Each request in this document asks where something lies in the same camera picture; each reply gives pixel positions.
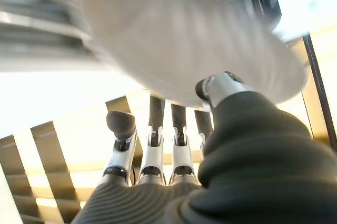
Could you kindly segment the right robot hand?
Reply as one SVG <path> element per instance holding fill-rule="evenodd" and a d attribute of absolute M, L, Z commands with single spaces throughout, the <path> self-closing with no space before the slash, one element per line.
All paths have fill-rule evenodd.
<path fill-rule="evenodd" d="M 336 153 L 236 76 L 196 84 L 214 130 L 200 185 L 122 185 L 103 176 L 74 223 L 336 223 Z"/>

